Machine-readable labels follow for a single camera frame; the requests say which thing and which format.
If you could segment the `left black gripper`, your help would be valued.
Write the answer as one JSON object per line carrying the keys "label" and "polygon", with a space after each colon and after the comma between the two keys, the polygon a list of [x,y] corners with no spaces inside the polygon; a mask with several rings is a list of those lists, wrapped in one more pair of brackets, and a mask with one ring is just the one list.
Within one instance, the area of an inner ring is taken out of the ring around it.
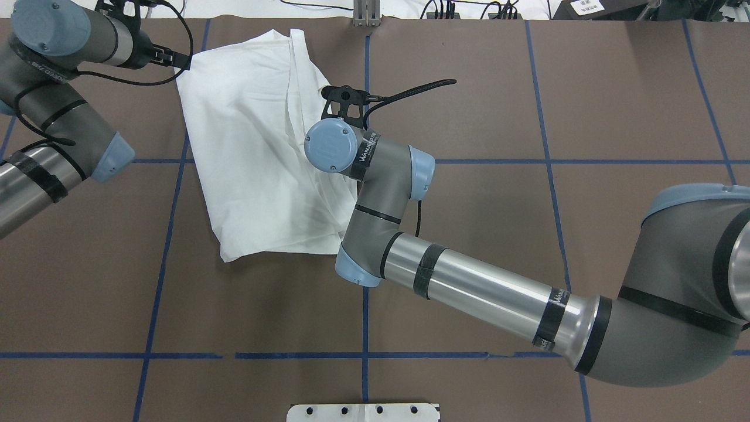
{"label": "left black gripper", "polygon": [[163,46],[154,45],[148,36],[136,36],[136,69],[143,69],[148,64],[157,64],[189,70],[191,59],[191,55],[164,50]]}

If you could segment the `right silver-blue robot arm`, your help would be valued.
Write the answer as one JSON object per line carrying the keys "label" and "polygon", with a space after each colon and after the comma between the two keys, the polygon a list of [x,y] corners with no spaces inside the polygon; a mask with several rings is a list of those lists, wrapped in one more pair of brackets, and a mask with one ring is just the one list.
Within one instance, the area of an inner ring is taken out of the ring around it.
{"label": "right silver-blue robot arm", "polygon": [[324,118],[306,134],[314,168],[361,182],[335,270],[447,305],[557,353],[582,376],[627,387],[693,382],[720,368],[748,324],[748,187],[688,183],[659,192],[641,219],[615,297],[571,292],[551,271],[469,256],[402,227],[436,161],[377,131]]}

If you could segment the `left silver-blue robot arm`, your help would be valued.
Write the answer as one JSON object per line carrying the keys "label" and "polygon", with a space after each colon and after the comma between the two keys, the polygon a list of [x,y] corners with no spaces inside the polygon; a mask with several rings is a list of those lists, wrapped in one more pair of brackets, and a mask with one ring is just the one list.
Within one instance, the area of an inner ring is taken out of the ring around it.
{"label": "left silver-blue robot arm", "polygon": [[[120,69],[148,64],[176,69],[155,85],[190,69],[195,39],[180,11],[166,1],[99,1],[92,10],[72,1],[16,1],[12,31],[2,45],[2,114],[38,140],[2,160],[2,237],[51,204],[64,200],[87,179],[107,182],[135,159],[134,149],[81,96],[72,81],[79,66]],[[156,45],[141,28],[141,8],[163,6],[185,29],[188,53]]]}

